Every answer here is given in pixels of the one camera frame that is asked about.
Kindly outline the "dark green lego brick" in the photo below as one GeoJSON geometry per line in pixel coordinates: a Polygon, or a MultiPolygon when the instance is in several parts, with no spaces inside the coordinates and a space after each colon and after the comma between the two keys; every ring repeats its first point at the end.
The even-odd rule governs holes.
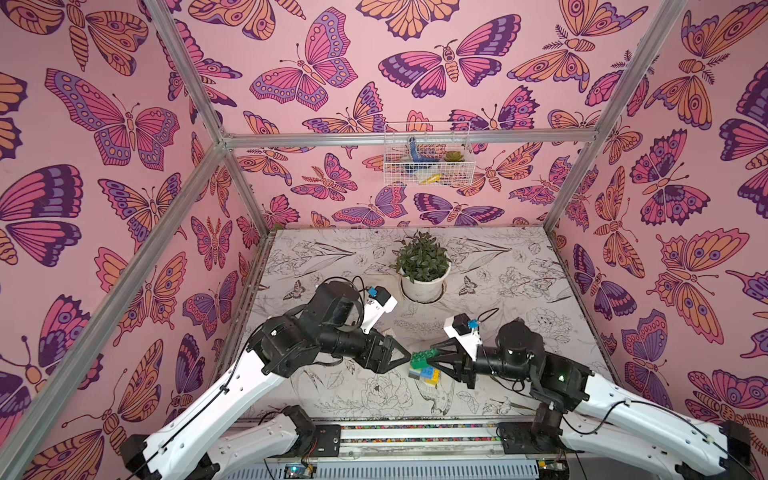
{"type": "Polygon", "coordinates": [[[429,366],[428,361],[438,354],[438,350],[431,348],[413,353],[410,359],[410,367],[414,370],[421,370],[429,366]]]}

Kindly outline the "blue lego brick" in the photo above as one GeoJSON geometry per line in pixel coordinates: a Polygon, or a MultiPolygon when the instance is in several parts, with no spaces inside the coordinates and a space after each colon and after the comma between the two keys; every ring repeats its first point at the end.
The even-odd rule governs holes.
{"type": "Polygon", "coordinates": [[[432,379],[434,376],[434,368],[433,367],[425,367],[425,368],[410,368],[408,372],[408,377],[413,379],[432,379]]]}

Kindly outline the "yellow lego brick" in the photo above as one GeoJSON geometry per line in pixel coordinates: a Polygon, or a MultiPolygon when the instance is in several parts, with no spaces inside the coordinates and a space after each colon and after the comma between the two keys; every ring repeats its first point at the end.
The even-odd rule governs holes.
{"type": "Polygon", "coordinates": [[[435,369],[423,370],[422,379],[427,385],[436,387],[439,383],[440,372],[435,369]]]}

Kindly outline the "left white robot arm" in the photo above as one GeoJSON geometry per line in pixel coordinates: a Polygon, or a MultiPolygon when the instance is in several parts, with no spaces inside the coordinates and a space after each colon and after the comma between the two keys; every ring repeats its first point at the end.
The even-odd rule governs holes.
{"type": "Polygon", "coordinates": [[[151,435],[133,435],[120,447],[131,479],[222,479],[257,458],[301,452],[314,425],[298,406],[232,437],[230,427],[259,399],[318,356],[346,358],[376,374],[409,362],[410,353],[375,328],[394,311],[383,286],[360,290],[350,280],[322,281],[306,304],[259,325],[221,377],[182,414],[151,435]]]}

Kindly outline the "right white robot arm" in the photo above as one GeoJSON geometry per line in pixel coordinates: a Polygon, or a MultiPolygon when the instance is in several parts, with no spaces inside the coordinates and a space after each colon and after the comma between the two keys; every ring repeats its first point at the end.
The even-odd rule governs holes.
{"type": "Polygon", "coordinates": [[[733,421],[714,424],[679,414],[616,385],[589,367],[544,348],[521,319],[483,344],[480,323],[465,314],[447,319],[446,341],[434,345],[431,367],[474,388],[481,376],[522,385],[537,404],[524,440],[540,449],[594,453],[664,479],[753,479],[751,432],[733,421]]]}

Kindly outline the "potted green plant white pot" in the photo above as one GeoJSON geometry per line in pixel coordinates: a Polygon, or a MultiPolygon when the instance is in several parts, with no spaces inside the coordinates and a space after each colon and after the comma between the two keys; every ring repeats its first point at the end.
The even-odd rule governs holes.
{"type": "Polygon", "coordinates": [[[433,303],[441,297],[451,267],[446,248],[426,231],[409,236],[396,252],[393,264],[404,295],[420,304],[433,303]]]}

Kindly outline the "blue toy in basket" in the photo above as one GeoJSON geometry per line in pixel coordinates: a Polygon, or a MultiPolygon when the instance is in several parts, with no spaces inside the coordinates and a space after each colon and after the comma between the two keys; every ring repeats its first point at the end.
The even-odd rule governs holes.
{"type": "Polygon", "coordinates": [[[418,144],[414,137],[408,139],[408,149],[411,161],[406,166],[406,172],[409,174],[439,172],[439,163],[441,157],[435,149],[429,145],[418,144]]]}

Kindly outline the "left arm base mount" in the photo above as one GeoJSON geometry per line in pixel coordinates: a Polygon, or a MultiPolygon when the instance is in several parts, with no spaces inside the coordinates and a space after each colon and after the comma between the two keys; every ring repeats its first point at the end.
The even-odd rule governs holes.
{"type": "Polygon", "coordinates": [[[340,424],[315,423],[299,405],[286,406],[262,416],[258,426],[276,427],[290,442],[278,447],[273,457],[337,457],[341,444],[340,424]]]}

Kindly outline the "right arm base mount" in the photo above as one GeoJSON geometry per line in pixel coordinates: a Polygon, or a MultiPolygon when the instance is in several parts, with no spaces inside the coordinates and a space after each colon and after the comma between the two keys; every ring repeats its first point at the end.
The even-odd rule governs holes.
{"type": "Polygon", "coordinates": [[[505,455],[560,454],[572,451],[563,440],[564,414],[541,403],[530,421],[502,421],[496,436],[505,455]]]}

